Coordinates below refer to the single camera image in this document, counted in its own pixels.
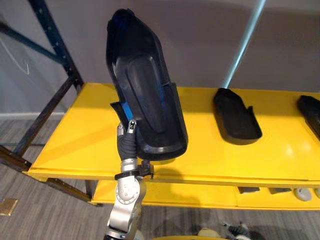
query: blue plastic part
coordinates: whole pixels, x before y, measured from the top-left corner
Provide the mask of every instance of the blue plastic part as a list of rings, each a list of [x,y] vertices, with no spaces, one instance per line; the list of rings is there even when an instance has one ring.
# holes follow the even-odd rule
[[[121,106],[128,121],[130,121],[131,119],[134,119],[134,115],[129,107],[129,104],[127,102],[122,102]]]

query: black clamp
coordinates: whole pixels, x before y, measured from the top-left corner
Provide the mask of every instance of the black clamp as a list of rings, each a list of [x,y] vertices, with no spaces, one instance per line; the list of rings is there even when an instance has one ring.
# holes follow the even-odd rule
[[[147,175],[151,175],[151,178],[154,178],[154,166],[150,164],[149,160],[142,160],[137,169],[139,171],[139,176],[145,177]]]
[[[142,163],[137,166],[137,169],[116,174],[114,175],[114,180],[122,179],[129,176],[145,177],[147,175],[151,175],[152,179],[154,178],[154,166],[150,164],[149,160],[142,160]]]

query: light blue pole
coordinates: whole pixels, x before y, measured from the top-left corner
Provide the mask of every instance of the light blue pole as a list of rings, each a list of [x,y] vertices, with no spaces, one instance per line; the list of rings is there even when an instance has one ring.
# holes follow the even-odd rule
[[[239,66],[239,63],[240,63],[240,61],[245,53],[245,50],[247,48],[248,42],[252,36],[252,33],[255,30],[255,27],[258,23],[259,17],[264,9],[265,3],[266,3],[266,0],[257,0],[257,3],[255,4],[254,9],[252,10],[251,17],[248,21],[248,24],[246,25],[244,34],[243,34],[241,42],[240,42],[240,45],[237,49],[237,52],[232,60],[232,64],[230,66],[230,69],[229,69],[229,71],[226,75],[226,78],[224,80],[223,87],[225,89],[227,89],[229,87],[230,82],[231,82],[231,80],[232,80],[232,78],[233,78],[233,76]]]

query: gray wall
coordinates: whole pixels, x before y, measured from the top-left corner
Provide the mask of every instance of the gray wall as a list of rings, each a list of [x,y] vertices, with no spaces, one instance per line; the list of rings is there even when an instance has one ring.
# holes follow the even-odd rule
[[[159,37],[167,68],[179,86],[221,87],[254,0],[47,0],[85,82],[110,83],[106,26],[119,8],[131,8]],[[27,1],[1,0],[0,17],[52,49]],[[320,0],[269,0],[232,82],[233,88],[320,91]],[[0,35],[0,113],[39,112],[66,79],[62,67]],[[75,91],[57,108],[65,111]]]

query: yellow shelf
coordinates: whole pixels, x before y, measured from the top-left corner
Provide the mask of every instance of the yellow shelf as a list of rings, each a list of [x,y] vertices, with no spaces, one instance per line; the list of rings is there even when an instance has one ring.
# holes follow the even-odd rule
[[[320,142],[296,107],[301,94],[233,89],[253,105],[263,136],[249,145],[225,142],[213,114],[217,89],[179,87],[188,148],[154,162],[155,182],[260,187],[320,187]],[[111,84],[87,83],[27,174],[34,177],[113,180],[118,100]]]
[[[100,180],[93,203],[115,202],[114,180]],[[218,209],[320,210],[320,198],[310,189],[311,201],[301,201],[292,191],[271,194],[261,187],[258,192],[240,194],[236,186],[147,182],[143,205]]]

